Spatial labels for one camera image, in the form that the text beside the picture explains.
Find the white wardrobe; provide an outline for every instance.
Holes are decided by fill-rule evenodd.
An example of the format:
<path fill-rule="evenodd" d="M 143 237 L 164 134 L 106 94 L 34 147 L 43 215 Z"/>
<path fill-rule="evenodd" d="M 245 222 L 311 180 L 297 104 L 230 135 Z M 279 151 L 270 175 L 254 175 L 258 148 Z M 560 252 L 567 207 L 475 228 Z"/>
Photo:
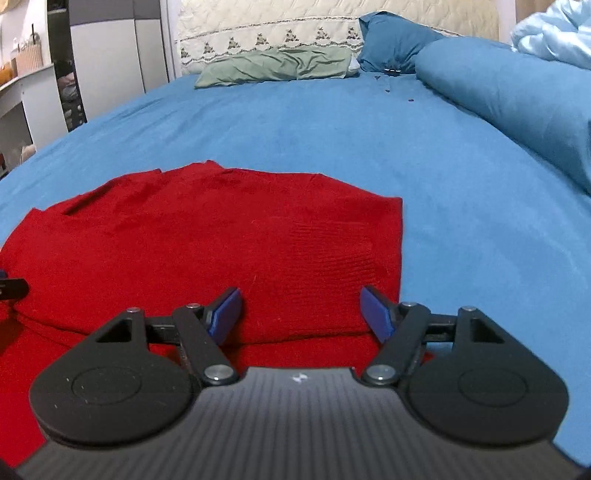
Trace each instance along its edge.
<path fill-rule="evenodd" d="M 170 41 L 163 42 L 166 10 L 160 0 L 69 0 L 76 79 L 88 120 L 175 78 L 164 48 L 166 43 L 170 50 Z"/>

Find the red knit fabric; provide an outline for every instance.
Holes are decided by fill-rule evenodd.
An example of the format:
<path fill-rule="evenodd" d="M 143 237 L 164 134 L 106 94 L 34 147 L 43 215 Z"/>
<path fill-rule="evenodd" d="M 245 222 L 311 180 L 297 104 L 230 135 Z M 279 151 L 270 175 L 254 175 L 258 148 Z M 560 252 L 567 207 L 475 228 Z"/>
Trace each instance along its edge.
<path fill-rule="evenodd" d="M 7 425 L 34 425 L 23 394 L 35 375 L 126 307 L 167 315 L 228 286 L 244 298 L 225 346 L 240 369 L 363 368 L 378 346 L 359 292 L 373 284 L 398 300 L 401 236 L 401 199 L 214 162 L 126 175 L 32 210 L 0 251 L 0 266 L 31 287 L 15 319 L 0 324 L 11 332 L 0 357 L 0 437 Z M 38 445 L 31 439 L 40 441 L 27 428 L 0 443 L 0 456 L 18 463 Z"/>

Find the logo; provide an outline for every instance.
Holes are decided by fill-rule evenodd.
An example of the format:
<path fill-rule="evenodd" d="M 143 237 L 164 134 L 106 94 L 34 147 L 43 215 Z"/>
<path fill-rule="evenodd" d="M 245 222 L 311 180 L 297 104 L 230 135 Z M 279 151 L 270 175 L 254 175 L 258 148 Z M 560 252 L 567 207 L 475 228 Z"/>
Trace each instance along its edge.
<path fill-rule="evenodd" d="M 301 384 L 302 382 L 305 382 L 306 380 L 308 380 L 308 375 L 300 373 L 299 375 L 294 375 L 293 377 L 291 377 L 291 379 L 295 382 L 295 383 L 299 383 Z"/>

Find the blue gripper pad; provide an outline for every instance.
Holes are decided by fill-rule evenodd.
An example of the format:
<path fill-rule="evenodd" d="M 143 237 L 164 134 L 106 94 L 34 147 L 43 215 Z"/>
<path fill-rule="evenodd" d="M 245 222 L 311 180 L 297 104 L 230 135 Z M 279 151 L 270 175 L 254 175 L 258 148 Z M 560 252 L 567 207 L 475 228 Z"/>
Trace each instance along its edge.
<path fill-rule="evenodd" d="M 385 299 L 379 299 L 376 294 L 371 292 L 367 287 L 361 289 L 361 295 L 359 298 L 361 315 L 363 315 L 363 318 L 380 343 L 384 343 L 388 340 L 395 331 L 389 305 L 384 303 L 386 301 L 387 300 Z"/>
<path fill-rule="evenodd" d="M 236 289 L 213 311 L 209 335 L 216 344 L 221 345 L 226 340 L 241 313 L 242 296 L 240 290 Z"/>

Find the blue pillow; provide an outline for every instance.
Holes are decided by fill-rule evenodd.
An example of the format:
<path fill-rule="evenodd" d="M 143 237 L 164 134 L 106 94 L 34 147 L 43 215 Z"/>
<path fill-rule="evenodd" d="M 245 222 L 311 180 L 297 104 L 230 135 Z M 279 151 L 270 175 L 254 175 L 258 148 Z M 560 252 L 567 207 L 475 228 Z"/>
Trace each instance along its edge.
<path fill-rule="evenodd" d="M 424 48 L 417 77 L 591 194 L 591 70 L 465 37 Z"/>
<path fill-rule="evenodd" d="M 363 50 L 357 57 L 366 72 L 396 70 L 414 73 L 414 56 L 440 38 L 440 33 L 389 12 L 374 12 L 359 19 Z"/>

